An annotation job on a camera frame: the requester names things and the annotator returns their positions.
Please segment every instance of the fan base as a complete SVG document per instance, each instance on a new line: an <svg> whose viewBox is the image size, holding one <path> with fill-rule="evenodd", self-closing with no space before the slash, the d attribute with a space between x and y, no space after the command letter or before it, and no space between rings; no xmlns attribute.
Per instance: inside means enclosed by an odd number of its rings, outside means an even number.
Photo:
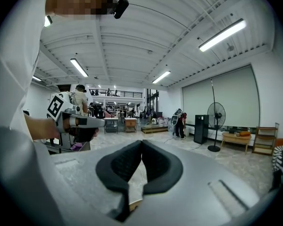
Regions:
<svg viewBox="0 0 283 226"><path fill-rule="evenodd" d="M211 152L219 152L220 151L220 147L219 146L215 146L215 145L209 145L208 146L208 150Z"/></svg>

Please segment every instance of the ceiling light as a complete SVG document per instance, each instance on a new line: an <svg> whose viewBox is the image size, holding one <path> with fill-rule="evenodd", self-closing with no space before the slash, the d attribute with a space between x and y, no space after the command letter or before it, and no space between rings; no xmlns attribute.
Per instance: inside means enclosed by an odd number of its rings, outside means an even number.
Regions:
<svg viewBox="0 0 283 226"><path fill-rule="evenodd" d="M234 33L238 32L239 30L246 27L246 22L241 18L237 22L231 24L230 26L226 27L219 33L217 33L215 36L210 38L208 41L204 42L199 46L199 49L204 52L207 49L213 47L217 43L221 42L222 40L230 37Z"/></svg>
<svg viewBox="0 0 283 226"><path fill-rule="evenodd" d="M88 74L85 72L85 70L81 67L79 62L75 59L72 58L70 62L75 66L75 68L82 74L84 77L88 77Z"/></svg>
<svg viewBox="0 0 283 226"><path fill-rule="evenodd" d="M52 19L50 16L46 16L45 17L45 23L44 23L44 27L48 27L49 25L52 24Z"/></svg>
<svg viewBox="0 0 283 226"><path fill-rule="evenodd" d="M39 79L39 78L37 78L35 76L33 76L33 79L36 80L36 81L42 81L41 79Z"/></svg>
<svg viewBox="0 0 283 226"><path fill-rule="evenodd" d="M156 80L154 80L152 83L156 84L158 81L162 80L163 78L165 78L168 74L170 74L170 71L165 72L163 75L161 75L160 77L158 77Z"/></svg>

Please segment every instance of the standing fan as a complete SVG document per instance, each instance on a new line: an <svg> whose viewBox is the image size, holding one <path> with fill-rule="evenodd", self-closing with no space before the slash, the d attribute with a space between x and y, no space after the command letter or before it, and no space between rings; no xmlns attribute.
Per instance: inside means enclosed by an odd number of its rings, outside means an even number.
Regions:
<svg viewBox="0 0 283 226"><path fill-rule="evenodd" d="M216 135L215 135L214 145L209 145L208 150L211 152L219 152L220 147L216 146L217 132L223 126L225 122L225 109L220 103L215 102L215 93L214 93L212 79L211 79L211 82L212 82L214 103L212 103L208 108L208 123L210 127L215 128Z"/></svg>

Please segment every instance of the black railing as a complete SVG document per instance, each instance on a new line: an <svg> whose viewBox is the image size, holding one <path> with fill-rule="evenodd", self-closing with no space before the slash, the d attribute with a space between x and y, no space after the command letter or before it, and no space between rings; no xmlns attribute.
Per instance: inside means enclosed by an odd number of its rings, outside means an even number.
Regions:
<svg viewBox="0 0 283 226"><path fill-rule="evenodd" d="M142 92L121 91L121 90L108 90L106 89L89 89L92 96L109 96L109 97L133 97L142 98Z"/></svg>

